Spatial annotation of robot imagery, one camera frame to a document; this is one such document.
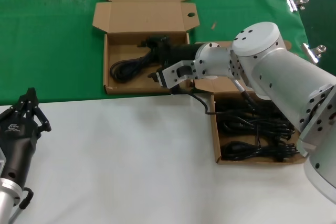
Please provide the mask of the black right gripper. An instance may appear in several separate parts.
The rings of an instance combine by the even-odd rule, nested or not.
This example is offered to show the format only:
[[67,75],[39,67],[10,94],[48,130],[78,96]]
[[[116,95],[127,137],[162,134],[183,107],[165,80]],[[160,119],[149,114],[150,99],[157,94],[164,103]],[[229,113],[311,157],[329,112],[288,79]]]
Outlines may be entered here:
[[[182,60],[194,60],[201,44],[171,45],[169,37],[153,36],[141,41],[140,47],[147,47],[151,51],[157,50],[160,65],[169,67]],[[159,72],[150,73],[148,77],[161,84]]]

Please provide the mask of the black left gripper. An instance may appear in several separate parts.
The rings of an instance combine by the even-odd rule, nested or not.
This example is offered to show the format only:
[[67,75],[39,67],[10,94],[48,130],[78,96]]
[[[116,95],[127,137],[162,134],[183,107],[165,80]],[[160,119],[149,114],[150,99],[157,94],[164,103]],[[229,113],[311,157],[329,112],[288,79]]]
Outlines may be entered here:
[[[36,116],[40,126],[27,118],[12,119],[27,110],[27,117],[33,119]],[[50,122],[39,107],[35,88],[28,88],[15,104],[2,112],[1,121],[1,150],[6,158],[1,178],[25,185],[39,132],[51,131]]]

